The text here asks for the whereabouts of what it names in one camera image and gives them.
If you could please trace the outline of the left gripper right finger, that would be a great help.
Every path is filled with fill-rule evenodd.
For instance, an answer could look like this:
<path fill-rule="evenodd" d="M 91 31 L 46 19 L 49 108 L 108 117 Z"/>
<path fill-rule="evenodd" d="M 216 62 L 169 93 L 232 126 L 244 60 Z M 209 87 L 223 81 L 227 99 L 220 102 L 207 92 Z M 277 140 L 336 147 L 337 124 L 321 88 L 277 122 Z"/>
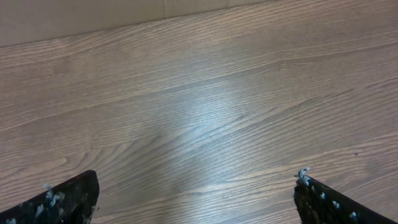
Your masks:
<path fill-rule="evenodd" d="M 397 224 L 307 175 L 298 171 L 294 202 L 303 224 Z"/>

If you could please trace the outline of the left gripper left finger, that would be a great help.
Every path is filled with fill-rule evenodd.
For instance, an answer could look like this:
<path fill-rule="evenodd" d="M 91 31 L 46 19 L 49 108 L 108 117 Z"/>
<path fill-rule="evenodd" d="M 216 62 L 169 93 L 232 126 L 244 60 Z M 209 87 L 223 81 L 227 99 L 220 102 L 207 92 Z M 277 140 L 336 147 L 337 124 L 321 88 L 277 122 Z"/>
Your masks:
<path fill-rule="evenodd" d="M 1 224 L 90 224 L 100 194 L 93 170 L 1 212 Z"/>

